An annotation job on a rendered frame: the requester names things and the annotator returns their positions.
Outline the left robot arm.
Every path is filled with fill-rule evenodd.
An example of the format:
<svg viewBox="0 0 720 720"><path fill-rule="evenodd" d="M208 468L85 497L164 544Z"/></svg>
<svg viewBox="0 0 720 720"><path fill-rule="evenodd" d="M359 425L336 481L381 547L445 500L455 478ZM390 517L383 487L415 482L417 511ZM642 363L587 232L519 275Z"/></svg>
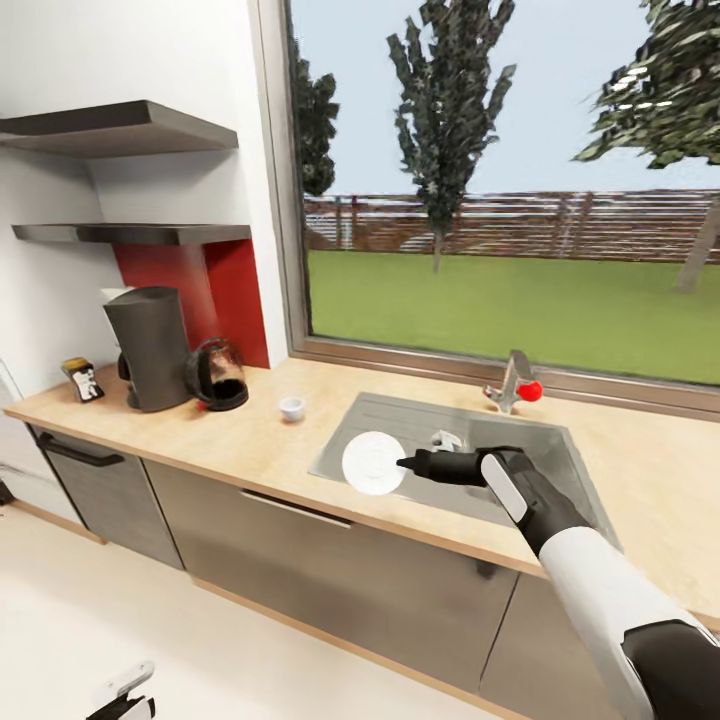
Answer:
<svg viewBox="0 0 720 720"><path fill-rule="evenodd" d="M128 699L129 692L152 678L155 661L142 661L95 690L96 712L84 720L151 720L156 716L154 698Z"/></svg>

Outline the coffee cup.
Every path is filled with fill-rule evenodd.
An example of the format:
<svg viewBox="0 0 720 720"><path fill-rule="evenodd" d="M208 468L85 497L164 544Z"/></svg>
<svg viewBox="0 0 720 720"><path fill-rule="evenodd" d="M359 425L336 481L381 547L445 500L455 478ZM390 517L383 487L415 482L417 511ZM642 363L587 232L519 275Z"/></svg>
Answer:
<svg viewBox="0 0 720 720"><path fill-rule="evenodd" d="M299 399L299 397L291 397L281 401L281 411L283 412L283 417L285 417L287 421L291 421L291 423L299 421L304 410L305 401L303 401L303 399Z"/></svg>

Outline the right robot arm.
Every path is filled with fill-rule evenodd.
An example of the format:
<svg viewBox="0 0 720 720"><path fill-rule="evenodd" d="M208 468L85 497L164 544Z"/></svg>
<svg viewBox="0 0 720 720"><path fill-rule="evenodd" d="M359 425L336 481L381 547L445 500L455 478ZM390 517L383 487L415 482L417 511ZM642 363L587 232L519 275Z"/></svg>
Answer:
<svg viewBox="0 0 720 720"><path fill-rule="evenodd" d="M437 483L490 487L538 557L627 720L720 720L720 643L639 573L523 449L480 447L442 429L432 451L396 460Z"/></svg>

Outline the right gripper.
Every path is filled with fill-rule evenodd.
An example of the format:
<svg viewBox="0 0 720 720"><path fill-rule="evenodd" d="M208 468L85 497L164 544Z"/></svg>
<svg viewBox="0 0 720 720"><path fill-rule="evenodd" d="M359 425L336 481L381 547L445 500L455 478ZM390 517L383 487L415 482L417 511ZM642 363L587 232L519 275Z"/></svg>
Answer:
<svg viewBox="0 0 720 720"><path fill-rule="evenodd" d="M426 449L417 449L414 457L396 460L396 464L407 469L413 469L415 475L432 479L437 483L454 483L462 485L456 478L456 460L459 452L433 453Z"/></svg>

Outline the saucer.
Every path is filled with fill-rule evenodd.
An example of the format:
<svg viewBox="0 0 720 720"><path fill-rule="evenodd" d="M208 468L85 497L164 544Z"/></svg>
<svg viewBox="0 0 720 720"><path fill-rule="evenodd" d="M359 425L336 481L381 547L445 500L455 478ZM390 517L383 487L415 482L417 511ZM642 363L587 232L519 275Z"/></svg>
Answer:
<svg viewBox="0 0 720 720"><path fill-rule="evenodd" d="M345 447L342 470L359 493L387 495L405 478L407 468L396 464L403 458L403 446L398 441L383 432L367 432Z"/></svg>

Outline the bottle of coffee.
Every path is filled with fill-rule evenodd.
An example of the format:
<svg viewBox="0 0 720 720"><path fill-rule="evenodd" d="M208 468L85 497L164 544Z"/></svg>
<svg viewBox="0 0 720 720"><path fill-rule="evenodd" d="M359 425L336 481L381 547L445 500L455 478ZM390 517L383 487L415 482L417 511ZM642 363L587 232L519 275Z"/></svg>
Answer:
<svg viewBox="0 0 720 720"><path fill-rule="evenodd" d="M93 401L103 397L104 393L101 387L95 383L93 377L93 365L87 363L83 357L76 357L63 362L61 371L71 381L73 385L73 397L81 403Z"/></svg>

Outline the electric kettle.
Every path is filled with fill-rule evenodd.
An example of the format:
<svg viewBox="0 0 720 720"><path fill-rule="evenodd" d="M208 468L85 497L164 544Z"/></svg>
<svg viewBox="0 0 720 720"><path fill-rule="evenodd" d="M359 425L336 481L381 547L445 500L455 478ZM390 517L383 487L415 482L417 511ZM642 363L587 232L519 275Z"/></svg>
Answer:
<svg viewBox="0 0 720 720"><path fill-rule="evenodd" d="M209 411L231 411L249 398L240 357L230 339L211 337L191 353L185 363L184 380L191 397Z"/></svg>

